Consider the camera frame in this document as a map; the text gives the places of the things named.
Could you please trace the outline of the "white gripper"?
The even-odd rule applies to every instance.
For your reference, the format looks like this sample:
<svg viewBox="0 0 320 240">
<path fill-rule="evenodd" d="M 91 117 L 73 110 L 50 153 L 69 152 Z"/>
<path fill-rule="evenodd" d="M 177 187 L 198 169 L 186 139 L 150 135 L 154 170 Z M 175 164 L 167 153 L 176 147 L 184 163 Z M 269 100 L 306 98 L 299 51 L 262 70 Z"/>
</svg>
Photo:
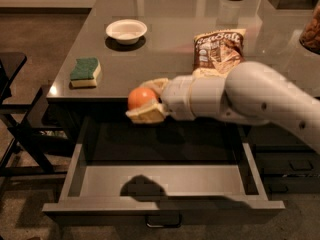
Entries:
<svg viewBox="0 0 320 240">
<path fill-rule="evenodd" d="M 162 103 L 152 99 L 139 108 L 128 110 L 126 116 L 134 124 L 161 123 L 169 115 L 177 121 L 192 121 L 195 116 L 190 108 L 191 85 L 193 77 L 179 76 L 169 81 L 157 78 L 140 84 L 152 89 L 160 96 Z"/>
</svg>

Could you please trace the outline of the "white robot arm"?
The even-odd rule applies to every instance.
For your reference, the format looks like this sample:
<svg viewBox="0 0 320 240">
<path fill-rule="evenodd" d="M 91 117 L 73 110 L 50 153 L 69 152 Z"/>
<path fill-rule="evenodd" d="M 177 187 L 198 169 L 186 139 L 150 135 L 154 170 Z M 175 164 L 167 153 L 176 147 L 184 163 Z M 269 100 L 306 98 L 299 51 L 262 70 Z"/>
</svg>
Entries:
<svg viewBox="0 0 320 240">
<path fill-rule="evenodd" d="M 274 69 L 243 62 L 226 76 L 193 73 L 141 84 L 156 96 L 128 97 L 126 116 L 135 124 L 213 118 L 244 125 L 276 124 L 320 153 L 320 102 Z"/>
</svg>

